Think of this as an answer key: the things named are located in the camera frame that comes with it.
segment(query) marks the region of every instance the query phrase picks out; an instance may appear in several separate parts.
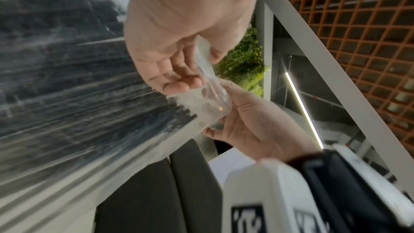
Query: light fixture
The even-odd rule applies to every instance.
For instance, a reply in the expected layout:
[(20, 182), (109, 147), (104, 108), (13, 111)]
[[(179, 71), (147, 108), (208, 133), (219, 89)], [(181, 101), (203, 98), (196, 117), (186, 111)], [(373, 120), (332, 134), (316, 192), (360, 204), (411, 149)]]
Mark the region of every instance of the light fixture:
[(311, 129), (311, 130), (312, 130), (312, 132), (314, 133), (314, 135), (315, 135), (315, 137), (316, 137), (316, 140), (318, 141), (318, 144), (319, 144), (320, 148), (321, 148), (321, 149), (323, 149), (323, 144), (322, 144), (322, 141), (321, 141), (321, 139), (320, 139), (320, 137), (319, 137), (319, 135), (318, 135), (318, 132), (316, 132), (316, 128), (315, 128), (314, 124), (313, 124), (313, 123), (312, 123), (312, 121), (311, 121), (311, 117), (310, 117), (310, 116), (309, 116), (309, 114), (307, 113), (306, 108), (305, 108), (305, 105), (303, 105), (303, 102), (302, 102), (302, 100), (301, 100), (301, 97), (299, 97), (299, 93), (298, 93), (298, 91), (296, 90), (295, 85), (293, 84), (293, 81), (292, 81), (292, 79), (291, 79), (291, 78), (290, 78), (290, 76), (289, 76), (289, 73), (287, 73), (287, 72), (286, 72), (285, 74), (286, 74), (286, 78), (288, 79), (289, 84), (290, 84), (290, 86), (291, 86), (291, 88), (292, 88), (292, 90), (293, 90), (293, 93), (295, 94), (296, 99), (299, 101), (299, 104), (300, 104), (300, 106), (301, 106), (301, 108), (302, 108), (302, 111), (303, 111), (303, 113), (305, 114), (306, 120), (308, 121), (308, 123), (309, 123), (309, 125), (310, 125), (310, 129)]

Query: human hand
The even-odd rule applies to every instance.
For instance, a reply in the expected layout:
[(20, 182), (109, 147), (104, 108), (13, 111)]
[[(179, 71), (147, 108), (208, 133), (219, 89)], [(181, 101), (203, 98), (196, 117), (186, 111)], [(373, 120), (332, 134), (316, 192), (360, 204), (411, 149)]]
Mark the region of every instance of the human hand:
[(207, 137), (224, 141), (257, 161), (277, 158), (288, 162), (320, 150), (315, 141), (274, 103), (227, 80), (222, 80), (222, 86), (233, 100), (233, 108), (223, 118), (224, 129), (207, 128), (203, 131)]
[(218, 63), (243, 38), (256, 0), (130, 0), (124, 35), (141, 77), (172, 95), (202, 86), (194, 62), (197, 35)]

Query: fluorescent light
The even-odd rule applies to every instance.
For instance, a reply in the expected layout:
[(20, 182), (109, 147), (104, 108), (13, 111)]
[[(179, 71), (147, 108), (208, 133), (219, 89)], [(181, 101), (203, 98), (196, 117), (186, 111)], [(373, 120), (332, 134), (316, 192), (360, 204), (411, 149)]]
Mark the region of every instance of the fluorescent light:
[(307, 113), (306, 108), (305, 108), (305, 105), (303, 105), (303, 102), (301, 100), (301, 97), (299, 97), (299, 93), (298, 93), (298, 91), (295, 88), (295, 85), (293, 85), (293, 81), (290, 78), (289, 73), (286, 72), (285, 74), (286, 74), (286, 78), (289, 81), (290, 86), (292, 87), (293, 93), (295, 94), (296, 99), (299, 101), (299, 104), (300, 104), (300, 106), (301, 106), (301, 108), (303, 110), (303, 113), (305, 114), (306, 120), (308, 121), (308, 123), (310, 125), (310, 129), (312, 129), (312, 132), (314, 133), (314, 135), (316, 137), (316, 140), (318, 141), (318, 144), (319, 144), (320, 148), (323, 149), (323, 144), (322, 144), (322, 141), (321, 141), (321, 139), (320, 139), (320, 137), (318, 135), (318, 132), (316, 132), (316, 128), (315, 128), (314, 124), (311, 121), (311, 117)]

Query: plastic wrap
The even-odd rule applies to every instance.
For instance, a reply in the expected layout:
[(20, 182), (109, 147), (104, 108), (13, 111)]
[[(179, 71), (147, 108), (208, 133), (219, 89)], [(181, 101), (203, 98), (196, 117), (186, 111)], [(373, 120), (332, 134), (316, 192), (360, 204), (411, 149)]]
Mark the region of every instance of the plastic wrap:
[(0, 0), (0, 233), (61, 232), (229, 112), (200, 53), (203, 88), (166, 98), (142, 81), (125, 3)]

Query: linear light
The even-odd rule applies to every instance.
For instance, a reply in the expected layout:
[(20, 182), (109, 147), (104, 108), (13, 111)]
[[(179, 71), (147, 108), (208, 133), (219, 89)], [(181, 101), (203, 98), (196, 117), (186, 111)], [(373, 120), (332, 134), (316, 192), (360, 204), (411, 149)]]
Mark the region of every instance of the linear light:
[(316, 137), (316, 140), (318, 141), (318, 144), (319, 144), (320, 148), (323, 149), (323, 144), (322, 144), (322, 141), (321, 141), (321, 139), (320, 139), (320, 137), (318, 135), (318, 132), (316, 132), (316, 128), (315, 128), (314, 124), (311, 121), (311, 117), (307, 113), (306, 108), (305, 108), (305, 105), (303, 105), (303, 102), (301, 100), (301, 97), (299, 97), (299, 93), (296, 90), (295, 85), (293, 84), (293, 81), (292, 81), (292, 79), (289, 76), (289, 73), (286, 72), (285, 74), (286, 74), (286, 78), (288, 79), (289, 84), (290, 84), (290, 86), (291, 86), (291, 88), (293, 90), (293, 93), (295, 94), (296, 99), (299, 101), (299, 104), (300, 104), (300, 106), (301, 106), (301, 108), (303, 110), (303, 113), (305, 114), (306, 120), (308, 121), (308, 123), (310, 125), (310, 129), (312, 129), (312, 132), (314, 133), (314, 135)]

